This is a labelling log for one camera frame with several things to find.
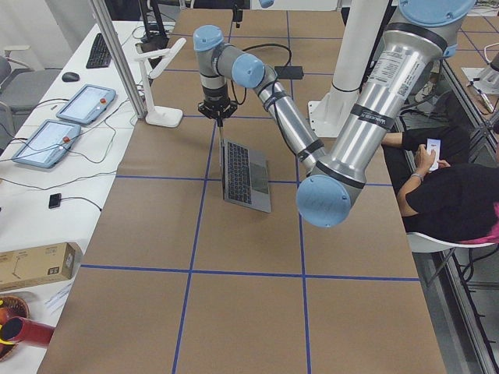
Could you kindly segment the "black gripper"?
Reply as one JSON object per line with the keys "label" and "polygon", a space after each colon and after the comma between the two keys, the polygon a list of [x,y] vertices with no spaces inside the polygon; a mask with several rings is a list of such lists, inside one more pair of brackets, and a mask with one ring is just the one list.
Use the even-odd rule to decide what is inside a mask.
{"label": "black gripper", "polygon": [[198,112],[207,118],[215,119],[217,127],[222,129],[224,119],[230,118],[238,108],[235,101],[222,101],[215,103],[213,101],[203,101],[198,104]]}

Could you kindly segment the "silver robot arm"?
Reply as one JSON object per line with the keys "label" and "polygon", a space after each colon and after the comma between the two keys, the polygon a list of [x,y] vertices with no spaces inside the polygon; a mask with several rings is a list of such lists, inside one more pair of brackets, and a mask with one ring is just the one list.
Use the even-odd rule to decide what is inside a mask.
{"label": "silver robot arm", "polygon": [[323,228],[340,224],[366,183],[366,167],[423,70],[451,57],[471,1],[353,1],[330,91],[307,115],[254,55],[226,43],[214,25],[197,28],[193,48],[205,101],[228,104],[228,82],[253,90],[306,168],[296,203]]}

